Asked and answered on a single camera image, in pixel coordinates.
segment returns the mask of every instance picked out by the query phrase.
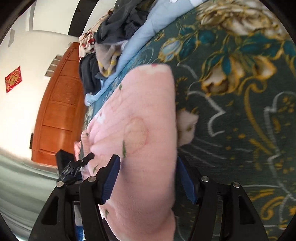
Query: pink blanket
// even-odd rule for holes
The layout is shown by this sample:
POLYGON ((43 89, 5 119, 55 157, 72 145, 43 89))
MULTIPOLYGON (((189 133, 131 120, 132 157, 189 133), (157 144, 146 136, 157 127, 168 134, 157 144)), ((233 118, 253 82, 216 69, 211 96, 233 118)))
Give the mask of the pink blanket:
POLYGON ((130 71, 82 133, 84 154, 95 154, 83 178, 113 154, 121 168, 111 198, 100 206, 121 241, 172 241, 177 158, 175 87, 167 65, 130 71))

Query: dark gray clothing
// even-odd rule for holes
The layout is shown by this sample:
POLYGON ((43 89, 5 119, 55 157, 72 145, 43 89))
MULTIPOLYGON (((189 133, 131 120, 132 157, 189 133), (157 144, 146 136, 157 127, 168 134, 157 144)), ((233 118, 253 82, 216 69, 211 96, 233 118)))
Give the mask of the dark gray clothing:
POLYGON ((97 93, 101 89, 101 82, 95 76, 99 72, 96 53, 91 53, 79 62, 79 76, 82 81, 84 94, 97 93))
POLYGON ((98 44, 113 44, 130 39, 142 26, 148 11, 137 7, 143 0, 117 0, 113 14, 105 20, 95 34, 98 44))

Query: white wall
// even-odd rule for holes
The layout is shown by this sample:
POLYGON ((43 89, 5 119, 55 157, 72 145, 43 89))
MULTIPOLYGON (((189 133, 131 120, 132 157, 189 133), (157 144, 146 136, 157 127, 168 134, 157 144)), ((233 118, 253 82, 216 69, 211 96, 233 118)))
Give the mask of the white wall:
POLYGON ((26 31, 28 9, 14 23, 15 40, 8 48, 9 34, 0 45, 0 148, 31 159, 30 136, 49 82, 46 70, 57 54, 63 55, 78 38, 43 31, 26 31), (18 66, 22 82, 6 93, 5 77, 18 66))
POLYGON ((78 3, 79 0, 37 0, 33 30, 68 34, 78 3))

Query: pile of clothes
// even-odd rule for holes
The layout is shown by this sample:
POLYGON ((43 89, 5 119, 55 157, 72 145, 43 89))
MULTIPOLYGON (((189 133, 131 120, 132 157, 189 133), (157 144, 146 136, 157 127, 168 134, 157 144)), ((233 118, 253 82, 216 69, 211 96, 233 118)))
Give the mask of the pile of clothes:
POLYGON ((79 37, 79 75, 84 94, 96 94, 115 72, 118 57, 134 33, 145 23, 157 0, 117 0, 79 37))

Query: blue gripper pad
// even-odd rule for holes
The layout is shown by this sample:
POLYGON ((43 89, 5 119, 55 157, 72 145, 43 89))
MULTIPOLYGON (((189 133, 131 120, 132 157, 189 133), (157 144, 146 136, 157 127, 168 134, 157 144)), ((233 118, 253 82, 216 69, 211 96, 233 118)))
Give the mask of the blue gripper pad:
POLYGON ((83 227, 75 226, 77 241, 83 241, 83 227))
POLYGON ((177 159, 177 173, 181 178, 181 182, 184 187, 187 198, 191 200, 193 204, 196 204, 197 197, 194 191, 194 184, 180 157, 178 157, 177 159))
POLYGON ((120 157, 116 156, 116 159, 103 185, 102 201, 104 203, 111 197, 113 187, 115 185, 115 182, 119 173, 119 169, 120 169, 120 157))

